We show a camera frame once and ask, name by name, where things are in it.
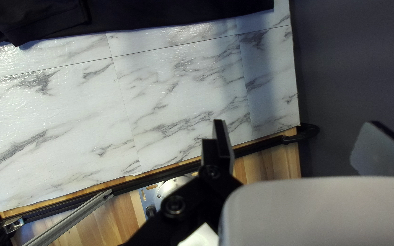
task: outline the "black cloth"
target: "black cloth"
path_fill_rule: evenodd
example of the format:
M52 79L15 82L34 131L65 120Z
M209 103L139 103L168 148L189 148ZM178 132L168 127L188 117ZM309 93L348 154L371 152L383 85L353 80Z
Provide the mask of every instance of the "black cloth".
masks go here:
M273 8L273 0L0 0L0 42L183 25Z

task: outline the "bolt head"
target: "bolt head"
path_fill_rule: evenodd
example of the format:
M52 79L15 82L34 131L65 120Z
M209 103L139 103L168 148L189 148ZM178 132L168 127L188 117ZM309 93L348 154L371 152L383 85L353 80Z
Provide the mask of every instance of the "bolt head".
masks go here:
M218 170L218 167L213 165L206 166L203 173L210 179L218 179L220 177L220 171Z
M185 201L181 196L169 197L165 203L165 209L169 215L179 215L185 209Z

